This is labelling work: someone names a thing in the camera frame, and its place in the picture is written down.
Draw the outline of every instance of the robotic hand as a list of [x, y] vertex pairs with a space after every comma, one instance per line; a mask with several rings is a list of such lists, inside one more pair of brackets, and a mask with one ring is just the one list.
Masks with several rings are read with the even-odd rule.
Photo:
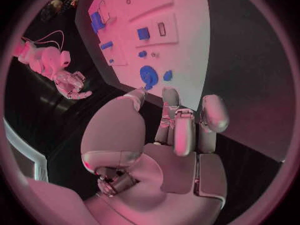
[[81, 92], [85, 77], [79, 71], [70, 73], [66, 68], [70, 62], [70, 52], [62, 51], [53, 46], [37, 48], [33, 42], [20, 41], [13, 55], [31, 70], [54, 81], [57, 90], [67, 99], [84, 99], [92, 92]]

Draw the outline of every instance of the wire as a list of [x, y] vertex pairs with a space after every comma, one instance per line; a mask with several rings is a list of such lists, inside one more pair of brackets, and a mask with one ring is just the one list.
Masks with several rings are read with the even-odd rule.
[[[44, 39], [46, 39], [46, 38], [48, 38], [49, 36], [51, 36], [52, 34], [55, 34], [55, 33], [58, 33], [58, 32], [60, 32], [61, 33], [61, 35], [62, 35], [62, 42], [61, 42], [61, 46], [56, 42], [56, 41], [53, 41], [53, 40], [51, 40], [51, 41], [44, 41], [44, 42], [40, 42], [40, 41], [42, 41], [42, 40], [44, 40]], [[30, 40], [29, 38], [27, 38], [27, 37], [22, 37], [22, 39], [24, 39], [25, 41], [28, 41], [28, 42], [31, 42], [31, 43], [34, 43], [34, 44], [46, 44], [46, 43], [55, 43], [57, 46], [58, 46], [58, 49], [59, 49], [59, 51], [62, 51], [62, 49], [63, 49], [63, 45], [64, 45], [64, 41], [65, 41], [65, 35], [64, 35], [64, 32], [62, 31], [62, 30], [56, 30], [56, 31], [53, 31], [53, 32], [51, 32], [51, 33], [49, 33], [48, 35], [46, 35], [46, 36], [44, 36], [44, 37], [42, 37], [41, 39], [38, 39], [38, 40], [35, 40], [35, 41], [32, 41], [32, 40]]]

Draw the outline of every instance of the blue object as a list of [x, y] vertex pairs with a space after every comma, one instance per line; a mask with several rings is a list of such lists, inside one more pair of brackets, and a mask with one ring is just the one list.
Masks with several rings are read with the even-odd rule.
[[152, 87], [159, 81], [157, 72], [150, 66], [143, 66], [140, 69], [139, 74], [142, 81], [146, 84], [146, 90], [152, 89]]
[[172, 79], [172, 70], [166, 71], [163, 75], [163, 80], [165, 81], [171, 81]]
[[140, 52], [138, 53], [138, 56], [139, 56], [140, 58], [144, 58], [144, 57], [147, 56], [147, 52], [146, 52], [146, 51], [140, 51]]
[[112, 41], [109, 41], [109, 42], [107, 42], [107, 43], [102, 44], [102, 45], [100, 46], [100, 48], [101, 48], [102, 50], [104, 50], [104, 49], [108, 49], [108, 48], [110, 48], [110, 47], [112, 47], [112, 46], [113, 46], [113, 42], [112, 42]]
[[96, 31], [95, 33], [97, 33], [98, 30], [105, 28], [105, 24], [102, 23], [101, 16], [97, 11], [94, 12], [90, 16], [90, 18], [91, 18], [91, 26], [92, 26], [92, 29], [94, 30], [94, 32]]
[[149, 30], [147, 27], [138, 29], [137, 34], [138, 34], [139, 40], [147, 40], [150, 38]]

